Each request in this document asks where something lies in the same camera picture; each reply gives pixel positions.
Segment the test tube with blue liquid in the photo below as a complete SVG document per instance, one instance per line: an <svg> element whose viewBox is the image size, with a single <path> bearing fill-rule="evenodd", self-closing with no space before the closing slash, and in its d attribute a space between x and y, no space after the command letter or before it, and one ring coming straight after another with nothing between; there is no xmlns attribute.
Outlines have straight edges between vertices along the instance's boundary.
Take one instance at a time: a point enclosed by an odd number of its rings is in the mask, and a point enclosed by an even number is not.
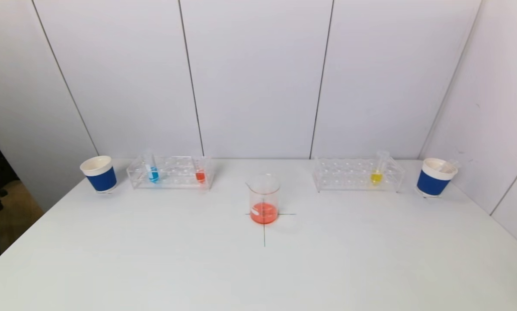
<svg viewBox="0 0 517 311"><path fill-rule="evenodd" d="M156 168L156 163L154 161L154 156L151 151L146 151L144 153L144 164L147 169L147 176L152 183L156 183L159 180L158 177L158 169Z"/></svg>

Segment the black line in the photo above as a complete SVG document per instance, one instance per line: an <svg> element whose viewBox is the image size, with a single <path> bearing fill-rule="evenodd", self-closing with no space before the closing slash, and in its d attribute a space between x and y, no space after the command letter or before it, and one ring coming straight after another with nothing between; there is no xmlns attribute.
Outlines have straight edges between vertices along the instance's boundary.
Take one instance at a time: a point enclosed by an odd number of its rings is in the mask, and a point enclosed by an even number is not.
<svg viewBox="0 0 517 311"><path fill-rule="evenodd" d="M495 205L495 208L491 211L491 213L489 213L489 216L492 216L493 213L497 210L497 208L499 208L499 205L502 203L502 200L506 197L506 195L509 193L510 189L512 189L512 187L514 186L514 184L516 183L517 181L517 175L516 177L514 178L514 181L510 184L510 186L508 187L508 189L506 189L506 192L504 193L504 195L502 195L501 199L499 200L499 202L497 203L497 205Z"/></svg>
<svg viewBox="0 0 517 311"><path fill-rule="evenodd" d="M329 15L328 37L326 38L326 50L324 51L324 63L322 63L322 76L320 76L320 88L318 89L318 102L316 102L316 115L314 116L314 128L312 130L312 142L310 142L310 154L308 155L309 159L312 159L312 146L314 146L314 134L316 132L316 120L318 120L318 108L320 106L320 94L322 94L322 80L324 80L324 68L326 67L326 55L328 55L329 32L332 27L334 2L335 2L335 0L332 0L332 11L330 12L330 15Z"/></svg>
<svg viewBox="0 0 517 311"><path fill-rule="evenodd" d="M470 28L470 32L468 33L468 37L466 38L466 42L464 43L464 47L462 48L462 51L460 52L460 57L458 57L458 62L456 63L456 67L454 67L453 75L450 77L449 84L447 85L447 90L445 91L445 94L443 95L443 99L441 100L439 108L437 109L435 118L433 118L433 122L430 126L430 130L428 131L426 139L424 140L424 143L422 144L422 149L420 149L420 152L418 154L418 157L417 157L418 160L421 160L422 154L424 154L427 147L429 147L431 138L432 138L433 134L435 133L435 129L436 129L437 125L439 124L442 113L447 106L448 97L450 96L450 94L452 93L452 90L455 87L456 79L458 77L460 67L462 67L462 63L464 62L464 57L466 57L466 50L468 50L470 48L470 41L472 41L472 38L474 37L472 34L474 33L474 30L476 28L478 28L478 23L479 23L478 19L481 16L480 12L482 11L483 5L484 5L484 2L481 1L479 3L478 9L476 11L476 16L474 17L474 22L472 22L472 27Z"/></svg>
<svg viewBox="0 0 517 311"><path fill-rule="evenodd" d="M89 133L89 130L87 130L87 126L85 124L84 118L82 118L82 114L80 113L80 110L78 109L78 105L76 104L76 101L74 100L74 97L72 96L72 92L70 91L70 87L68 86L67 79L65 79L63 70L61 69L61 66L59 65L59 61L57 61L57 56L55 56L55 51L53 51L53 47L51 46L51 42L49 42L49 37L47 37L47 33L45 32L45 28L43 27L43 23L41 22L41 18L39 17L38 8L35 6L34 0L32 0L32 6L35 10L35 15L38 17L39 25L41 26L41 29L43 30L43 35L45 35L45 39L47 40L47 44L49 45L49 49L51 49L51 54L53 54L53 58L55 59L55 63L57 64L57 67L59 68L59 72L61 73L61 77L63 77L63 81L65 86L67 87L68 94L70 94L70 98L72 99L72 102L74 103L74 106L76 107L76 111L78 112L78 116L80 116L80 120L82 120L82 124L84 125L84 128L87 132L87 136L89 137L89 140L91 141L91 144L93 145L93 148L95 149L95 152L97 155L99 155L99 151L97 150L97 147L95 147L95 143L93 142L93 139L91 138L91 134Z"/></svg>
<svg viewBox="0 0 517 311"><path fill-rule="evenodd" d="M197 129L199 130L199 140L201 141L201 152L203 153L203 157L204 157L205 148L203 147L203 136L201 135L201 124L199 123L199 112L197 112L197 100L195 99L195 88L193 87L193 74L191 74L191 65L189 63L188 41L185 38L184 17L182 15L182 4L180 3L180 0L178 0L178 8L180 9L180 20L182 22L182 32L184 34L185 55L188 58L189 79L191 80L191 92L193 92L193 103L195 104L195 116L197 117Z"/></svg>

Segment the red liquid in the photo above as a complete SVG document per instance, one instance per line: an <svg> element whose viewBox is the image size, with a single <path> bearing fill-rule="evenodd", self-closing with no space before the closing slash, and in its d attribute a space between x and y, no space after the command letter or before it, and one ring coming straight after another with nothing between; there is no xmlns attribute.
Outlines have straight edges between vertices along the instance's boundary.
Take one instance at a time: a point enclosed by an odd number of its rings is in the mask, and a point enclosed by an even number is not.
<svg viewBox="0 0 517 311"><path fill-rule="evenodd" d="M270 224L278 218L278 209L272 204L257 203L253 206L249 215L259 224Z"/></svg>
<svg viewBox="0 0 517 311"><path fill-rule="evenodd" d="M199 183L205 183L205 172L204 171L197 171L197 173L195 173L195 177L197 178L197 181L199 181Z"/></svg>

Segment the white table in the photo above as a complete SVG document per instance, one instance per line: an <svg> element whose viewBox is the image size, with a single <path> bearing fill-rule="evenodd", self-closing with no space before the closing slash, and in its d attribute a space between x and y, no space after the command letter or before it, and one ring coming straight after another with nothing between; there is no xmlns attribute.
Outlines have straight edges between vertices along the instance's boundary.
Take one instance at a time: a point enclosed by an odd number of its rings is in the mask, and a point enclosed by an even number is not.
<svg viewBox="0 0 517 311"><path fill-rule="evenodd" d="M325 191L312 161L216 160L210 191L84 180L0 257L0 311L517 311L517 241L454 185ZM255 224L244 181L282 182Z"/></svg>

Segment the paper cup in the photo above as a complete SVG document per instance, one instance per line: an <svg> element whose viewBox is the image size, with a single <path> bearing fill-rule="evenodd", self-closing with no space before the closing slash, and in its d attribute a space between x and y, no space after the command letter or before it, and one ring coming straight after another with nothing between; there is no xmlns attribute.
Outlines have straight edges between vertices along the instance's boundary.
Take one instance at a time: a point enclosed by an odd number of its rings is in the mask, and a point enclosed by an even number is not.
<svg viewBox="0 0 517 311"><path fill-rule="evenodd" d="M437 171L446 161L428 158L424 160L418 179L418 190L424 197L438 197L447 184L458 173L458 168L452 166L446 172Z"/></svg>
<svg viewBox="0 0 517 311"><path fill-rule="evenodd" d="M107 193L116 187L115 170L108 155L88 159L80 165L80 169L98 193Z"/></svg>

